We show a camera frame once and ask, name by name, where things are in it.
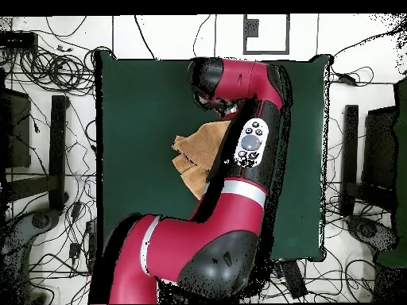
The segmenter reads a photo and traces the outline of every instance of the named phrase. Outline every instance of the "control panel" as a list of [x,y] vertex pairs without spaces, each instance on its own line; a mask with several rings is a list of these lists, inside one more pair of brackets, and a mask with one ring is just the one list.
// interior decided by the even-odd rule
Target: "control panel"
[[235,163],[242,167],[254,167],[262,161],[269,128],[260,118],[250,119],[243,127],[235,150]]

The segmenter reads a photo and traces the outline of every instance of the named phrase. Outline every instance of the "green mat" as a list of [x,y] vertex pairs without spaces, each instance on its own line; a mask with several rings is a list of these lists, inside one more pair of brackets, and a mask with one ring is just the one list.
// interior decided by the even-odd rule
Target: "green mat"
[[377,262],[390,268],[407,268],[407,79],[394,86],[396,106],[399,115],[393,128],[398,143],[396,166],[397,210],[393,217],[393,227],[397,231],[399,243],[395,250],[378,254]]
[[[320,162],[324,69],[330,56],[283,65],[293,88],[285,182],[273,258],[320,257]],[[188,60],[103,61],[103,236],[132,212],[188,218],[196,198],[174,168],[176,135],[217,120],[193,101]]]

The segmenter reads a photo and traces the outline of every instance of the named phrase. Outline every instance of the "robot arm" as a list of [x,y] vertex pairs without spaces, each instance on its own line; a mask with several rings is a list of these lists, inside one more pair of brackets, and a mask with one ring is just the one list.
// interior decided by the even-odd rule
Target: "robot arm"
[[247,284],[277,152],[279,69],[199,58],[188,81],[205,108],[222,113],[240,102],[228,111],[218,164],[189,220],[134,214],[119,224],[96,260],[89,303],[157,303],[156,279],[215,299]]

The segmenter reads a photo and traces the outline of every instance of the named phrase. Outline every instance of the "towel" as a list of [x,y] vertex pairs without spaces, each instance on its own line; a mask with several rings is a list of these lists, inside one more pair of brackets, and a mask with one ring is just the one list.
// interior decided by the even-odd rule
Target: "towel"
[[192,194],[200,199],[207,176],[230,121],[209,122],[189,137],[176,136],[172,148],[179,155],[172,163]]

